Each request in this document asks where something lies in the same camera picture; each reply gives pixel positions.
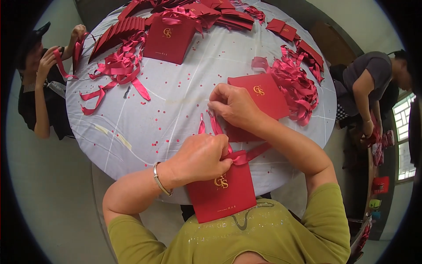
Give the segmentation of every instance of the cts logo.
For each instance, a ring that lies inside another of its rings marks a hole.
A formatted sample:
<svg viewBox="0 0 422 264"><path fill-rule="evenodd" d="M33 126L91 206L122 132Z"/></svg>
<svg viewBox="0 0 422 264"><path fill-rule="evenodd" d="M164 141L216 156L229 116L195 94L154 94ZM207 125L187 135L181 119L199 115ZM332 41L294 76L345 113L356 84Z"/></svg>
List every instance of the cts logo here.
<svg viewBox="0 0 422 264"><path fill-rule="evenodd" d="M214 179L214 184L218 187L223 187L223 189L229 187L229 184L227 183L227 179L225 179L224 177L226 177L226 174L224 173L223 175L221 175L220 177Z"/></svg>
<svg viewBox="0 0 422 264"><path fill-rule="evenodd" d="M257 96L258 95L264 95L265 93L264 93L264 91L262 90L262 88L261 88L261 85L258 85L258 86L254 86L254 92L256 92L257 93Z"/></svg>
<svg viewBox="0 0 422 264"><path fill-rule="evenodd" d="M164 33L165 37L170 38L171 37L171 28L165 28L163 33Z"/></svg>

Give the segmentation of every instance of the wall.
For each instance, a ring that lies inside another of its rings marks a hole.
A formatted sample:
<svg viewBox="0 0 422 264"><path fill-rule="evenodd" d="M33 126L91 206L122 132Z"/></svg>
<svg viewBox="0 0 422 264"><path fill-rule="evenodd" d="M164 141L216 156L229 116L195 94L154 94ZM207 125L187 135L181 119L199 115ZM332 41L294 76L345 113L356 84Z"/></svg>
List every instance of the wall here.
<svg viewBox="0 0 422 264"><path fill-rule="evenodd" d="M67 45L81 23L72 0L55 0L37 24L51 22L45 47ZM71 60L64 63L69 70ZM38 139L18 114L20 78L11 88L6 146L11 180L22 214L52 263L115 263L94 201L91 162L74 139Z"/></svg>
<svg viewBox="0 0 422 264"><path fill-rule="evenodd" d="M374 0L307 0L340 25L364 52L402 49L391 22Z"/></svg>
<svg viewBox="0 0 422 264"><path fill-rule="evenodd" d="M391 240L406 213L412 196L413 182L399 184L394 188L393 201L391 203L390 214L380 237L380 240Z"/></svg>

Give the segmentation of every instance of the woman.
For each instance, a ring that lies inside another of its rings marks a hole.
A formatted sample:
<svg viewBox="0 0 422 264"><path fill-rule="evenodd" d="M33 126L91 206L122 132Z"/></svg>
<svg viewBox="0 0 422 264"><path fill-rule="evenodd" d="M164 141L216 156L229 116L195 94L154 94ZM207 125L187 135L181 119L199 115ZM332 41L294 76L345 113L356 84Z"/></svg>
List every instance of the woman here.
<svg viewBox="0 0 422 264"><path fill-rule="evenodd" d="M39 138L49 138L50 126L53 126L59 140L62 140L65 136L74 136L66 112L66 82L55 65L53 51L60 49L62 60L72 57L75 42L83 36L86 28L75 26L66 47L44 49L41 39L49 27L50 22L33 30L18 57L16 68L22 80L18 111L28 128Z"/></svg>
<svg viewBox="0 0 422 264"><path fill-rule="evenodd" d="M231 166L224 134L188 137L168 161L125 175L107 190L103 213L120 264L346 263L350 234L334 167L306 136L258 109L245 88L218 84L208 106L234 126L269 142L305 174L308 204L301 222L277 201L207 223L193 215L166 249L142 225L140 212L162 192L215 179Z"/></svg>
<svg viewBox="0 0 422 264"><path fill-rule="evenodd" d="M363 133L370 136L373 130L370 110L382 127L379 100L390 81L405 90L412 89L408 68L408 57L404 50L394 52L390 58L383 52L369 52L355 59L349 66L330 67L337 93L336 120L360 114Z"/></svg>

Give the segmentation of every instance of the bracelet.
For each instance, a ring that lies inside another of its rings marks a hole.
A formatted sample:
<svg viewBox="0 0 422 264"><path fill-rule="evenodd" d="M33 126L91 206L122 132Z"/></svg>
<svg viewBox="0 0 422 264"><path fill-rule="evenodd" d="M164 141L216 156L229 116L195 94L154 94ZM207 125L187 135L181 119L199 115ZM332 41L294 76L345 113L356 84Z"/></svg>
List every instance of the bracelet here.
<svg viewBox="0 0 422 264"><path fill-rule="evenodd" d="M157 175L157 165L159 164L159 163L161 163L161 162L156 162L155 164L154 164L154 169L153 169L153 171L154 171L154 179L155 179L155 182L158 184L158 187L165 193L165 194L167 194L168 196L171 196L172 194L173 194L173 189L170 189L170 192L169 191L167 191L164 187L163 187L163 185L161 184L161 182L160 182L160 180L158 179L158 175Z"/></svg>

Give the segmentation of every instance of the black shirt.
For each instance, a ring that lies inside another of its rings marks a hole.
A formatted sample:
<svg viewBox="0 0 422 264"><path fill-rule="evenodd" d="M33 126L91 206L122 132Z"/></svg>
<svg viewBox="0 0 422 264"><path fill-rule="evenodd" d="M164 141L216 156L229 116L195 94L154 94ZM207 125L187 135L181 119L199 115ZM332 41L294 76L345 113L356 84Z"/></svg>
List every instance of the black shirt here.
<svg viewBox="0 0 422 264"><path fill-rule="evenodd" d="M65 136L73 137L66 111L65 90L66 82L60 74L57 65L51 67L44 83L44 98L50 126L53 126L59 140ZM35 129L37 117L35 114L35 83L21 85L18 101L18 112L24 118L28 128Z"/></svg>

